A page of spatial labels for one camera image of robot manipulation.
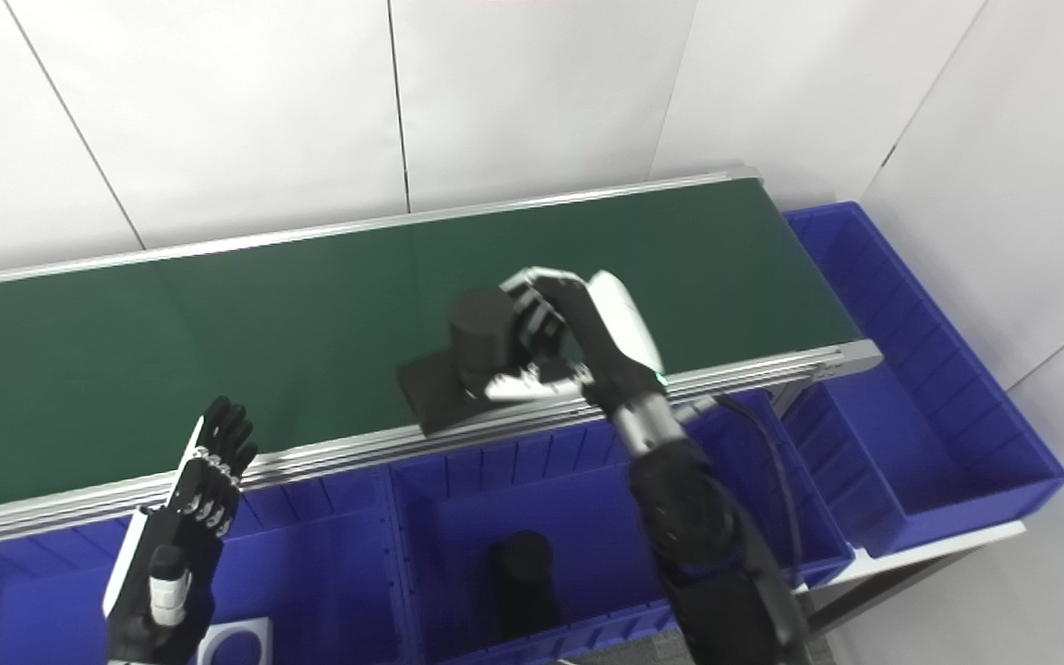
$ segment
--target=cable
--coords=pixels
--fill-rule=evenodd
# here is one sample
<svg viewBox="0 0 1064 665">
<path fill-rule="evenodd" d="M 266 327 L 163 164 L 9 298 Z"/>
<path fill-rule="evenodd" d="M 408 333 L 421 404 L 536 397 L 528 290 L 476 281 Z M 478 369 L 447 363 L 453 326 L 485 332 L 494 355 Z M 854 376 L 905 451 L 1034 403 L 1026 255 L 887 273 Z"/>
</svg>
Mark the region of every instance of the cable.
<svg viewBox="0 0 1064 665">
<path fill-rule="evenodd" d="M 782 464 L 782 454 L 778 450 L 778 443 L 774 440 L 774 434 L 766 429 L 764 422 L 761 421 L 757 413 L 752 412 L 752 409 L 730 396 L 714 396 L 713 399 L 717 400 L 717 404 L 750 421 L 750 425 L 754 427 L 754 430 L 766 442 L 766 446 L 769 447 L 769 455 L 774 460 L 774 471 L 778 475 L 778 487 L 782 495 L 782 502 L 786 504 L 786 521 L 791 529 L 791 556 L 794 558 L 795 585 L 802 584 L 802 534 L 799 531 L 799 516 L 795 512 L 795 497 L 791 495 L 791 484 L 786 477 L 786 465 Z"/>
</svg>

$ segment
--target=black cylinder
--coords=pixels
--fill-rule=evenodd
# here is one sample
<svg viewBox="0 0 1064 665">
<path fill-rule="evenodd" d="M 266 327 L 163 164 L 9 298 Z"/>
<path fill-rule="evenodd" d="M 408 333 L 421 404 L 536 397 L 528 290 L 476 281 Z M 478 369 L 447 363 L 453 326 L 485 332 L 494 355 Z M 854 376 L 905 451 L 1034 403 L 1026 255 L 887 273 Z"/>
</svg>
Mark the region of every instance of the black cylinder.
<svg viewBox="0 0 1064 665">
<path fill-rule="evenodd" d="M 489 554 L 499 638 L 511 641 L 560 627 L 549 539 L 535 531 L 518 531 L 491 546 Z"/>
<path fill-rule="evenodd" d="M 451 356 L 471 392 L 478 382 L 518 365 L 515 303 L 498 286 L 466 290 L 451 307 Z"/>
</svg>

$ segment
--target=robotic hand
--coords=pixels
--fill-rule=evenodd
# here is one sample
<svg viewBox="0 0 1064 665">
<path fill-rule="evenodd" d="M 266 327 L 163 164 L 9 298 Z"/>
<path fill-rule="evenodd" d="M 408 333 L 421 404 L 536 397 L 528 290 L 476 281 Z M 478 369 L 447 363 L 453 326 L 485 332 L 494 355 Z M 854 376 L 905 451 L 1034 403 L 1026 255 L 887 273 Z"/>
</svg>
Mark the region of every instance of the robotic hand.
<svg viewBox="0 0 1064 665">
<path fill-rule="evenodd" d="M 212 577 L 256 455 L 245 408 L 216 397 L 196 421 L 164 505 L 130 519 L 101 610 L 110 662 L 185 665 L 212 622 Z"/>
<path fill-rule="evenodd" d="M 583 359 L 567 361 L 566 333 Z M 654 342 L 626 287 L 556 269 L 521 270 L 499 289 L 470 290 L 451 312 L 451 350 L 402 367 L 418 420 L 446 408 L 446 366 L 465 400 L 455 416 L 503 403 L 581 395 L 600 408 L 632 455 L 654 567 L 697 665 L 807 661 L 807 621 L 750 515 L 713 476 L 671 414 Z"/>
</svg>

